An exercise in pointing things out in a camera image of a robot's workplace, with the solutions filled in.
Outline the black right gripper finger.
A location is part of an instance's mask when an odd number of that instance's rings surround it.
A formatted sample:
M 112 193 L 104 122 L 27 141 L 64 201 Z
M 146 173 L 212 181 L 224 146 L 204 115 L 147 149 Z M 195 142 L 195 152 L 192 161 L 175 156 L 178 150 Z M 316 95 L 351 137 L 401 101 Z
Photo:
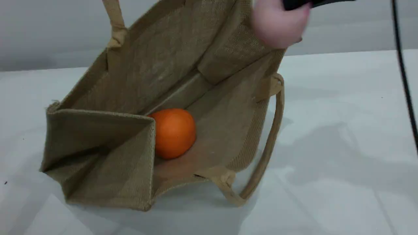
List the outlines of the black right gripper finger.
M 305 4 L 311 4 L 312 8 L 316 8 L 323 5 L 339 3 L 339 2 L 350 2 L 354 0 L 283 0 L 282 4 L 286 11 L 300 8 Z

